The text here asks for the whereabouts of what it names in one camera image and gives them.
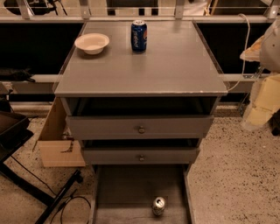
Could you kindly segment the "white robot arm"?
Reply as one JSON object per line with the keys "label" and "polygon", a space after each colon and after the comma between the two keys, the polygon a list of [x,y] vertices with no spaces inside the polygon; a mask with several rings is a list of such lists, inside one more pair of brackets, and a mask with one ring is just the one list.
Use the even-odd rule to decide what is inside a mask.
{"label": "white robot arm", "polygon": [[241,125],[245,130],[257,130],[280,110],[280,17],[278,17],[255,41],[242,52],[240,58],[260,63],[269,74],[259,77],[250,92]]}

